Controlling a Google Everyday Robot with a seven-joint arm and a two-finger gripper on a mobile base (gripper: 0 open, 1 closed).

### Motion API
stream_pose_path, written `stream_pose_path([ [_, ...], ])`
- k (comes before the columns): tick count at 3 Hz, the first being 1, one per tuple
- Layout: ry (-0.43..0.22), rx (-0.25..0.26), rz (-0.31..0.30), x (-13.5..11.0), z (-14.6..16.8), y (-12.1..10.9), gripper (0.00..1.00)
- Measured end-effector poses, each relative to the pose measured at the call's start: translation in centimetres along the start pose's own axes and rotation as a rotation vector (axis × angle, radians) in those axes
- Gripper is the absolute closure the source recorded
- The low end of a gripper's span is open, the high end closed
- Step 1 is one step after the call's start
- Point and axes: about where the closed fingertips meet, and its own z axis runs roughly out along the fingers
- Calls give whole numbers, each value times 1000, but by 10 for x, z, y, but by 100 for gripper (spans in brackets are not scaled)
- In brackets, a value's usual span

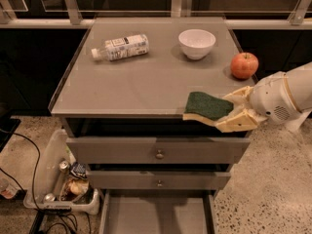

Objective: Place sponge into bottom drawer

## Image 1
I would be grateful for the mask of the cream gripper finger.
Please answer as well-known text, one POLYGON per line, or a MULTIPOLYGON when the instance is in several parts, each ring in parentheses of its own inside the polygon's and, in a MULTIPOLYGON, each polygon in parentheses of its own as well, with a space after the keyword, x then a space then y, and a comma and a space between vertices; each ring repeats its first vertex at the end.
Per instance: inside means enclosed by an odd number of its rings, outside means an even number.
POLYGON ((224 96, 223 99, 231 101, 236 105, 246 104, 250 102, 250 94, 252 91, 253 87, 246 86, 224 96))
POLYGON ((215 127, 223 133, 249 131, 257 126, 255 118, 246 109, 236 116, 215 124, 215 127))

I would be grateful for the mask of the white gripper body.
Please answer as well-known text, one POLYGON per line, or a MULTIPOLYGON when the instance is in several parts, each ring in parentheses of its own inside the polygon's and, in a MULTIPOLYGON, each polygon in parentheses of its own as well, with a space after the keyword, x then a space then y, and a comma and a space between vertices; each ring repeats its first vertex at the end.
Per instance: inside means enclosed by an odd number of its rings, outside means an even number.
POLYGON ((253 87, 250 104, 258 114, 275 124, 284 124, 300 116, 293 102, 287 74, 281 71, 261 79, 253 87))

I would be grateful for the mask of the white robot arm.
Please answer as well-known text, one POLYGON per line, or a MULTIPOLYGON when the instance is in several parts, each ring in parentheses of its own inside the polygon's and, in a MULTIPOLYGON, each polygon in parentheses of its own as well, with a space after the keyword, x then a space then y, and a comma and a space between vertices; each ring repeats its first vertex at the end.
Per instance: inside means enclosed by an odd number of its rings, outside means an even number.
POLYGON ((215 126, 224 133, 249 131, 267 122, 296 132, 312 112, 312 62, 279 71, 224 97, 234 110, 215 126))

